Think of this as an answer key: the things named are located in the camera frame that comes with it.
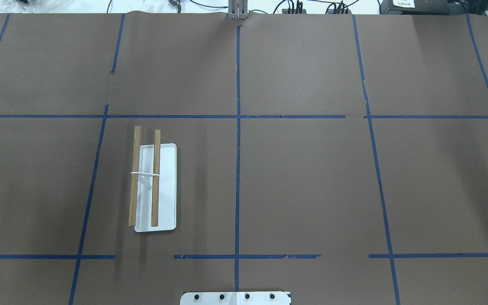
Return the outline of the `white towel rack with wooden bars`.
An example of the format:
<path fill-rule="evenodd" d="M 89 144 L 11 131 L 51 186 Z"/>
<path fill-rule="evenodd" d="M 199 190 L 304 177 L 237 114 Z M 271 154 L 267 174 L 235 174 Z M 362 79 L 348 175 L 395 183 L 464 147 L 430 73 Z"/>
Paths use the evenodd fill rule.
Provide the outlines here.
<path fill-rule="evenodd" d="M 175 230 L 177 227 L 177 145 L 141 144 L 142 130 L 134 127 L 128 226 L 137 233 Z"/>

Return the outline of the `black usb hub left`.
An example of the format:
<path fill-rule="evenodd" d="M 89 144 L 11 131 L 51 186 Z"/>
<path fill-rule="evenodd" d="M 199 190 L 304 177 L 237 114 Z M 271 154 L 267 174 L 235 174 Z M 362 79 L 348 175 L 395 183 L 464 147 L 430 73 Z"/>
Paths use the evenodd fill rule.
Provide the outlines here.
<path fill-rule="evenodd" d="M 287 2 L 287 8 L 281 8 L 282 3 L 285 2 Z M 277 8 L 280 8 L 281 13 L 286 15 L 301 15 L 306 13 L 304 2 L 301 0 L 285 0 Z"/>

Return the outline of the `black usb hub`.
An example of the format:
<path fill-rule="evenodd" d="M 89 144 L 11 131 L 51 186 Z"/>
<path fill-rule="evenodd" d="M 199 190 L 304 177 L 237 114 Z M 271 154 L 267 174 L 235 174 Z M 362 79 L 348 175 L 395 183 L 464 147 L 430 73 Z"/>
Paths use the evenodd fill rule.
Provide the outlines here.
<path fill-rule="evenodd" d="M 325 15 L 348 15 L 350 14 L 349 6 L 341 1 L 341 2 L 334 2 L 330 3 L 325 12 Z"/>
<path fill-rule="evenodd" d="M 287 8 L 281 8 L 282 3 L 285 2 L 287 2 Z M 277 8 L 280 8 L 281 13 L 286 15 L 301 15 L 306 13 L 304 2 L 301 0 L 285 0 Z"/>

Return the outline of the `black usb hub right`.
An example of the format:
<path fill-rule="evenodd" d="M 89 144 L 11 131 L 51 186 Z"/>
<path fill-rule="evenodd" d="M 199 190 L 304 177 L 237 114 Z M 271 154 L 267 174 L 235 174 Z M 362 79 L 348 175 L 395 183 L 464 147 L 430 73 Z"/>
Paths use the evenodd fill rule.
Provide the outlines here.
<path fill-rule="evenodd" d="M 349 6 L 341 1 L 341 2 L 334 2 L 330 3 L 325 12 L 325 15 L 348 15 L 350 14 Z"/>

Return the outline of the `grey aluminium frame post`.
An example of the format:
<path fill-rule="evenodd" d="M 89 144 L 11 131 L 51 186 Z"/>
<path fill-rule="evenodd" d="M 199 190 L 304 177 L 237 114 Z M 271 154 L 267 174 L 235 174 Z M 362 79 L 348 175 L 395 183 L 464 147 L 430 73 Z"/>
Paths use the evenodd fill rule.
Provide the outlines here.
<path fill-rule="evenodd" d="M 229 0 L 228 1 L 228 19 L 248 19 L 248 0 Z"/>

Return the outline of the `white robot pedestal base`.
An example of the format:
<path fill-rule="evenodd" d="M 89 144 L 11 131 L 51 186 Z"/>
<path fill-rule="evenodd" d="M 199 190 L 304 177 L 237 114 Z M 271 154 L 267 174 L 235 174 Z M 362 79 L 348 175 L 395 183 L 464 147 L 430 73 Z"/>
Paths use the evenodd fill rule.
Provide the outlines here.
<path fill-rule="evenodd" d="M 291 293 L 285 291 L 190 292 L 180 298 L 180 305 L 291 305 Z"/>

